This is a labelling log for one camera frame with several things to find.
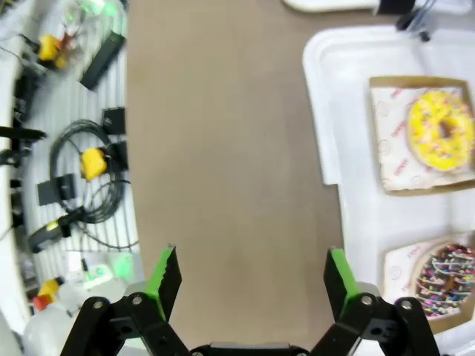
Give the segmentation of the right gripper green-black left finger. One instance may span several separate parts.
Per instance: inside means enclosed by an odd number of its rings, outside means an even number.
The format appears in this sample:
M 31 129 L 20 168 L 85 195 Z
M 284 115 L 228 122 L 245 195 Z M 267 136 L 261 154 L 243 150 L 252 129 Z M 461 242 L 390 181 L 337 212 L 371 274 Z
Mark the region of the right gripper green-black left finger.
M 66 355 L 118 355 L 127 339 L 140 338 L 150 355 L 188 355 L 169 324 L 182 282 L 175 245 L 161 254 L 144 291 L 115 303 L 89 297 L 65 342 Z

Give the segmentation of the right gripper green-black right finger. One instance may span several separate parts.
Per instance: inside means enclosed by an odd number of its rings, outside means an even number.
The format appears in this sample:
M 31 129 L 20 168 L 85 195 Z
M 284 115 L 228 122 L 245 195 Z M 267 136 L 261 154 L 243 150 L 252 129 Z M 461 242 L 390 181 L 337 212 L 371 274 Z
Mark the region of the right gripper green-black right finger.
M 362 291 L 341 248 L 327 251 L 324 285 L 334 323 L 311 355 L 353 355 L 362 340 L 377 342 L 384 355 L 440 354 L 422 304 L 414 297 L 388 303 Z

